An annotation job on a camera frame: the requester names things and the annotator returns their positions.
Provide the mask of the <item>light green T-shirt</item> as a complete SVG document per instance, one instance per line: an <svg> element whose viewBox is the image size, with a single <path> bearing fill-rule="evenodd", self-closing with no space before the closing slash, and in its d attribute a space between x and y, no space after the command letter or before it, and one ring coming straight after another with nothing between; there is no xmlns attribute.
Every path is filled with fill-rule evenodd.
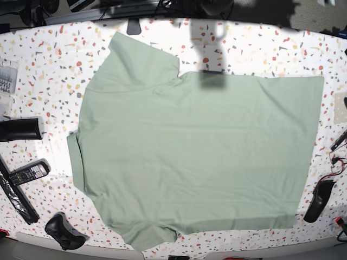
<svg viewBox="0 0 347 260"><path fill-rule="evenodd" d="M73 183L144 251L203 231L289 229L305 186L324 78L179 71L121 33L68 136Z"/></svg>

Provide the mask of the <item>grey monitor stand base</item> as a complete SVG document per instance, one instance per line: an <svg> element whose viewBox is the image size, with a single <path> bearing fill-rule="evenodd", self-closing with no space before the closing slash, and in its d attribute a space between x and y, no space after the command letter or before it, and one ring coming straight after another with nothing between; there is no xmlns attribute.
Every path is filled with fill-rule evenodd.
<svg viewBox="0 0 347 260"><path fill-rule="evenodd" d="M130 18L128 20L127 31L128 35L140 35L142 33L142 29L140 26L139 19Z"/></svg>

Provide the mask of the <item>black TV remote control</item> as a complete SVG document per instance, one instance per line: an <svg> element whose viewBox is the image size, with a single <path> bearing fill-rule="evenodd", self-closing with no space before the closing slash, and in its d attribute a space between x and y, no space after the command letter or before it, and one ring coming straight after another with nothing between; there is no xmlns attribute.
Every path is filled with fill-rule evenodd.
<svg viewBox="0 0 347 260"><path fill-rule="evenodd" d="M45 177L50 172L50 166L45 159L29 163L26 166L20 167L9 174L9 179L14 186Z"/></svg>

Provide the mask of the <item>black cylindrical tube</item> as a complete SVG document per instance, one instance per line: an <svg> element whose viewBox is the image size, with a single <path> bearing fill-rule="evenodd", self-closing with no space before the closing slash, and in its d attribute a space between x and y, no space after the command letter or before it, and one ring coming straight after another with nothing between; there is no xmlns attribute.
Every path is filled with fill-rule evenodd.
<svg viewBox="0 0 347 260"><path fill-rule="evenodd" d="M42 140L44 127L41 117L17 118L1 121L1 142L16 140Z"/></svg>

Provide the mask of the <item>black game controller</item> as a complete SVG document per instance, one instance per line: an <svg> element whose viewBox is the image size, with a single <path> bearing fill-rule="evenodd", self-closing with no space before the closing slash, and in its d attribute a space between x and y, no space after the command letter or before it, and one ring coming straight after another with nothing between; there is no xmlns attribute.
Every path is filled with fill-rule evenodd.
<svg viewBox="0 0 347 260"><path fill-rule="evenodd" d="M45 225L45 232L59 243L62 250L76 250L86 242L86 236L80 232L73 233L72 226L66 221L63 213L55 214Z"/></svg>

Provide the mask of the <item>black curved handheld device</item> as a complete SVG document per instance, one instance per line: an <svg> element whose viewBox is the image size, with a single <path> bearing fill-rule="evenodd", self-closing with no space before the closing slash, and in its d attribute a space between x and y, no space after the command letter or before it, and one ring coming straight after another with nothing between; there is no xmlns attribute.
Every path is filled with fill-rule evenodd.
<svg viewBox="0 0 347 260"><path fill-rule="evenodd" d="M335 183L333 180L323 180L315 187L313 190L313 199L304 216L304 221L314 223L319 218L330 199Z"/></svg>

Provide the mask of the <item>beige perforated pad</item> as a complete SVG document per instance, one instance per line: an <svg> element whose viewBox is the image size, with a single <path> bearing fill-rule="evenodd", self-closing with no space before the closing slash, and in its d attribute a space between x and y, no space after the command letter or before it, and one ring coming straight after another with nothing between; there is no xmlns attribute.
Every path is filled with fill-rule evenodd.
<svg viewBox="0 0 347 260"><path fill-rule="evenodd" d="M336 93L334 102L334 124L346 123L346 92Z"/></svg>

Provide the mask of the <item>long black flat bar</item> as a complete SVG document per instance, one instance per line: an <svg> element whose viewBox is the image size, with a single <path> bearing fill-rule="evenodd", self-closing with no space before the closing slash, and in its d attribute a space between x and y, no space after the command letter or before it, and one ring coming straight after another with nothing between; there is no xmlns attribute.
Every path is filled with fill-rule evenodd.
<svg viewBox="0 0 347 260"><path fill-rule="evenodd" d="M1 158L1 188L10 200L15 211L24 219L24 221L28 225L37 223L39 220L39 215L31 205L23 191L20 188L14 186L14 184L10 181L9 175L10 171Z"/></svg>

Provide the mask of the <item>clear plastic parts box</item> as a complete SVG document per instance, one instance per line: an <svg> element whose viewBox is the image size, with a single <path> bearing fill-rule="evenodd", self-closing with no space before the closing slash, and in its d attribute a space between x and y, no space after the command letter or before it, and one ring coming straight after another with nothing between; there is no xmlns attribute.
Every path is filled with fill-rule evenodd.
<svg viewBox="0 0 347 260"><path fill-rule="evenodd" d="M5 95L13 95L16 89L18 74L17 62L1 58L1 92Z"/></svg>

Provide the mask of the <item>small red clip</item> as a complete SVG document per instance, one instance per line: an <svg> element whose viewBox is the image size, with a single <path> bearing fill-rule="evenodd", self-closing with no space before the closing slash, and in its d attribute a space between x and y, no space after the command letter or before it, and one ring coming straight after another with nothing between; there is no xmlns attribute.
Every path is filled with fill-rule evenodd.
<svg viewBox="0 0 347 260"><path fill-rule="evenodd" d="M336 219L335 219L335 222L336 222L338 225L341 225L341 224L344 223L344 221L342 220L341 217L336 218Z"/></svg>

